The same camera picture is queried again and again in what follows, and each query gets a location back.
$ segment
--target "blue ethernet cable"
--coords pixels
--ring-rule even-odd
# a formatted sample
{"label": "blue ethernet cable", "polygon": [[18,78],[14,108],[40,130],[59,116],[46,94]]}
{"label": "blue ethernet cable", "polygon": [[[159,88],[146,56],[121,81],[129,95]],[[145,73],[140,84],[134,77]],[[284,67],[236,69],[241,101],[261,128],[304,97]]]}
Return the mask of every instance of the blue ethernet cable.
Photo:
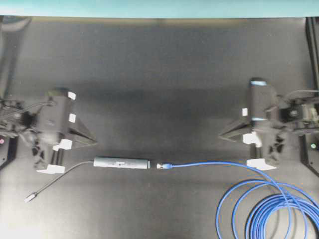
{"label": "blue ethernet cable", "polygon": [[[301,211],[304,221],[305,221],[305,239],[308,238],[308,223],[306,216],[310,218],[310,220],[314,223],[315,227],[319,230],[319,205],[314,201],[314,199],[308,195],[303,190],[286,183],[278,183],[273,178],[268,176],[266,173],[244,164],[234,163],[234,162],[223,162],[223,161],[209,161],[209,162],[199,162],[199,163],[188,163],[188,164],[171,164],[171,163],[164,163],[164,164],[157,164],[158,169],[173,169],[173,168],[182,168],[182,167],[192,167],[192,166],[202,166],[202,165],[231,165],[237,166],[242,168],[247,168],[252,170],[256,173],[261,174],[269,181],[265,180],[247,180],[236,184],[235,186],[231,187],[225,195],[221,198],[216,212],[216,231],[219,239],[222,239],[222,235],[220,232],[219,227],[219,214],[220,210],[223,206],[225,199],[237,188],[247,185],[247,184],[257,184],[256,186],[250,188],[246,191],[236,202],[235,207],[232,213],[232,230],[234,237],[238,239],[238,233],[236,230],[235,225],[235,218],[236,212],[239,207],[239,204],[248,196],[251,192],[258,188],[262,188],[264,186],[273,186],[280,191],[280,194],[271,195],[270,197],[264,198],[260,201],[251,213],[248,216],[246,225],[245,225],[245,239],[265,239],[266,238],[266,225],[268,219],[271,214],[274,212],[287,208],[289,211],[289,225],[287,229],[287,233],[285,238],[288,238],[288,235],[291,230],[291,208],[295,208]],[[307,200],[302,199],[298,196],[292,195],[289,191],[285,188],[293,189],[299,193],[301,193]]]}

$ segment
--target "coiled cable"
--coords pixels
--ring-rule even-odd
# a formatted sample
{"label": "coiled cable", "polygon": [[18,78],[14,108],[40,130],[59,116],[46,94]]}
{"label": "coiled cable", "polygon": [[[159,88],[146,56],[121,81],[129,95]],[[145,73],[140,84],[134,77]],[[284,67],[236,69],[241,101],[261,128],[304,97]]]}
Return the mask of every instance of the coiled cable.
{"label": "coiled cable", "polygon": [[[245,238],[246,239],[265,239],[266,238],[266,225],[268,222],[269,217],[274,212],[287,208],[289,211],[289,225],[287,229],[287,233],[285,235],[285,238],[288,238],[288,235],[291,230],[291,208],[295,208],[300,210],[300,212],[303,215],[304,221],[305,221],[305,239],[308,238],[308,222],[306,216],[308,216],[311,221],[314,223],[317,230],[319,230],[319,205],[314,201],[314,199],[309,196],[306,192],[303,190],[286,183],[277,183],[273,178],[268,176],[266,173],[249,166],[246,166],[244,164],[240,163],[234,163],[234,162],[223,162],[223,161],[210,161],[210,162],[200,162],[200,163],[188,163],[188,164],[171,164],[171,163],[165,163],[165,164],[158,164],[159,169],[172,169],[172,168],[180,168],[180,167],[191,167],[191,166],[201,166],[201,165],[230,165],[230,166],[237,166],[242,168],[247,168],[251,171],[254,171],[256,173],[261,174],[269,181],[265,180],[247,180],[244,182],[241,182],[233,187],[231,187],[225,195],[221,198],[216,212],[216,231],[218,238],[222,239],[222,235],[220,232],[220,226],[219,226],[219,215],[220,210],[223,206],[223,203],[225,199],[237,188],[247,185],[247,184],[257,184],[256,186],[252,187],[248,191],[246,191],[236,202],[235,207],[233,209],[232,213],[232,230],[234,237],[238,238],[238,233],[236,230],[235,225],[235,218],[236,218],[236,212],[238,209],[239,204],[245,199],[247,195],[249,195],[254,190],[264,187],[264,186],[273,186],[277,188],[280,191],[280,194],[274,194],[270,197],[267,197],[260,201],[254,209],[251,211],[250,215],[248,216],[248,220],[246,222],[245,226]],[[306,198],[302,199],[298,196],[292,195],[289,191],[287,191],[285,188],[293,189],[301,194],[303,194]]]}

